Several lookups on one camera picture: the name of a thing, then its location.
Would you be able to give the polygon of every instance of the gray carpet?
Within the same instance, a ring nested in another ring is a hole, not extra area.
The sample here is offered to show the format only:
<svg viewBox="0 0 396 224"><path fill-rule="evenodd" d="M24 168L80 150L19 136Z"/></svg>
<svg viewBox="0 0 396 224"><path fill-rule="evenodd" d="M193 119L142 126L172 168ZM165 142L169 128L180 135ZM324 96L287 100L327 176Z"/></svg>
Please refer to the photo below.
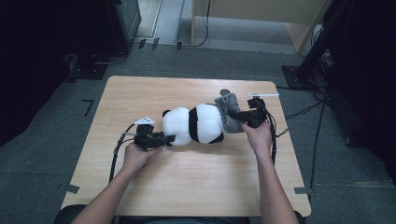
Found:
<svg viewBox="0 0 396 224"><path fill-rule="evenodd" d="M0 148L0 223L52 223L74 172L85 137L110 76L194 77L273 81L286 86L281 65L304 57L263 52L133 48L110 65L103 80L63 83L32 124ZM285 115L313 105L311 91L278 90ZM89 103L94 100L87 117ZM288 125L306 186L320 106L289 119ZM307 223L395 223L396 190L382 161L365 148L345 146L331 105L326 105L318 139L312 215ZM252 223L259 223L257 217Z"/></svg>

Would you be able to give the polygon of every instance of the forearm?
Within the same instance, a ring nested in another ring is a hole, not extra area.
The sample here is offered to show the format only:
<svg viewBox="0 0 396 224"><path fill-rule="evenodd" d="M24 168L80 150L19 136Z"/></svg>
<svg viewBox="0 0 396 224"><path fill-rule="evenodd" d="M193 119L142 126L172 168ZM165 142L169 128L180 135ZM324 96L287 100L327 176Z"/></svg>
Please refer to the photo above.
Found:
<svg viewBox="0 0 396 224"><path fill-rule="evenodd" d="M131 180L129 175L119 172L72 223L110 223Z"/></svg>
<svg viewBox="0 0 396 224"><path fill-rule="evenodd" d="M298 223L269 154L257 155L257 165L262 204L262 223Z"/></svg>

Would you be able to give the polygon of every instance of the floor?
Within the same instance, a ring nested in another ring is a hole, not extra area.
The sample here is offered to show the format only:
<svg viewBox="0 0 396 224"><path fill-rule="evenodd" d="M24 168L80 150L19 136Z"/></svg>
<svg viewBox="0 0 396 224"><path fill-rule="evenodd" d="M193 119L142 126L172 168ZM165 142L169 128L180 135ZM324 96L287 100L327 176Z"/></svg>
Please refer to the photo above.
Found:
<svg viewBox="0 0 396 224"><path fill-rule="evenodd" d="M159 43L164 45L175 45L177 42L183 46L191 45L192 0L141 0L139 6L142 23L136 40L146 38L149 42L153 38L160 38ZM194 19L194 45L198 45L205 38L205 18ZM203 48L296 54L283 22L209 17L208 30L208 40ZM299 53L306 55L310 48L308 40Z"/></svg>

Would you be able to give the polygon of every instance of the black cable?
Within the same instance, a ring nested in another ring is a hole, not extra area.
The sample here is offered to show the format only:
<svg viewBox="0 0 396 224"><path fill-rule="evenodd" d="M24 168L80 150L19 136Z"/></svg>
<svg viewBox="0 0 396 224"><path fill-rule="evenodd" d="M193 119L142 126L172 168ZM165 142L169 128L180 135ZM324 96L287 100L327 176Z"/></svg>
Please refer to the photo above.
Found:
<svg viewBox="0 0 396 224"><path fill-rule="evenodd" d="M96 64L114 64L114 63L119 63L120 61L122 61L122 59L125 58L125 55L126 55L126 53L123 53L121 58L119 58L118 60L113 61L113 62L104 62L104 63L94 62L94 63L96 63Z"/></svg>
<svg viewBox="0 0 396 224"><path fill-rule="evenodd" d="M265 105L262 105L259 102L256 102L257 105L260 105L264 112L267 114L267 119L270 122L270 132L271 132L271 138L272 138L272 150L271 150L271 159L273 161L273 163L275 164L275 158L276 158L276 120L274 118L274 116L267 110L267 108L265 107Z"/></svg>
<svg viewBox="0 0 396 224"><path fill-rule="evenodd" d="M193 47L193 48L198 48L201 47L209 38L209 12L210 12L210 0L207 3L207 11L206 11L206 24L204 23L204 27L206 28L206 35L204 40L201 42L199 45L193 45L193 46L187 46L187 47Z"/></svg>
<svg viewBox="0 0 396 224"><path fill-rule="evenodd" d="M323 68L324 60L326 58L324 57L324 54L322 57L315 62L314 69L312 70L312 79L311 81L316 84L319 87L327 87L329 84L325 80L324 76L327 75L326 71Z"/></svg>
<svg viewBox="0 0 396 224"><path fill-rule="evenodd" d="M322 58L320 57L320 58L317 58L317 59L315 59L311 64L309 64L308 65L308 67L307 67L307 69L306 69L306 71L305 71L305 75L309 75L310 77L312 77L312 74L313 74L313 72L314 72L314 68L316 67L316 65L317 65L317 63L318 62L320 62L322 60Z"/></svg>
<svg viewBox="0 0 396 224"><path fill-rule="evenodd" d="M317 41L317 36L318 36L319 34L321 34L322 31L323 31L323 26L320 27L320 29L317 31L317 33L315 34L315 36L314 36L314 32L312 32L312 34L311 34L311 47L315 44L315 42Z"/></svg>
<svg viewBox="0 0 396 224"><path fill-rule="evenodd" d="M322 121L322 117L323 117L323 110L324 110L324 106L326 105L326 101L322 102L322 108L320 110L320 117L319 117L319 122L318 122L318 128L317 128L317 133L315 136L315 144L314 144L314 155L312 158L312 168L311 168L311 180L309 182L309 188L312 189L314 186L314 180L315 180L315 168L316 168L316 160L317 160L317 148L318 148L318 137L319 137L319 130L320 130L320 126L321 126L321 121ZM311 194L308 194L308 201L311 202Z"/></svg>
<svg viewBox="0 0 396 224"><path fill-rule="evenodd" d="M318 103L316 103L316 104L314 104L314 105L311 105L311 106L309 106L309 107L307 107L307 108L304 108L304 109L300 110L299 112L297 112L297 113L295 113L295 114L287 115L287 116L285 117L285 119L294 119L294 118L297 117L298 115L305 114L305 113L307 113L310 109L314 108L314 107L317 106L317 105L320 105L320 103L322 103L322 101L320 101L320 102L318 102Z"/></svg>
<svg viewBox="0 0 396 224"><path fill-rule="evenodd" d="M120 150L121 145L122 145L124 142L133 140L133 139L128 139L128 140L125 140L125 141L123 140L123 139L125 138L125 134L128 133L129 130L131 130L132 127L134 127L134 123L131 124L131 125L125 130L125 132L121 135L119 141L117 142L116 147L114 148L114 151L113 151L113 162L111 162L110 177L108 178L108 183L110 183L110 181L111 181L111 180L113 179L113 177L114 177L114 170L115 170L115 168L116 168L117 157L119 156L119 150Z"/></svg>
<svg viewBox="0 0 396 224"><path fill-rule="evenodd" d="M276 135L276 137L278 138L278 137L282 136L283 134L287 133L288 131L289 131L289 129L285 129L282 133Z"/></svg>

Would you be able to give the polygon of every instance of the stuffed panda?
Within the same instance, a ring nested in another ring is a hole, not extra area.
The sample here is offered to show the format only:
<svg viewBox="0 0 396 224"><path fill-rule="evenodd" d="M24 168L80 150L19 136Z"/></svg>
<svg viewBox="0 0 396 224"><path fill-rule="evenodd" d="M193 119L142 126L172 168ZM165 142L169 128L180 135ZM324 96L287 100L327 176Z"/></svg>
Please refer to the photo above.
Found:
<svg viewBox="0 0 396 224"><path fill-rule="evenodd" d="M223 133L241 133L239 120L229 114L239 113L235 94L228 90L220 92L215 105L202 104L192 110L178 107L163 112L163 134L174 135L175 141L169 146L184 146L192 140L213 144L224 139Z"/></svg>
<svg viewBox="0 0 396 224"><path fill-rule="evenodd" d="M184 146L192 140L213 144L224 139L220 112L215 105L207 104L192 110L178 107L164 111L163 133L176 136L170 146Z"/></svg>

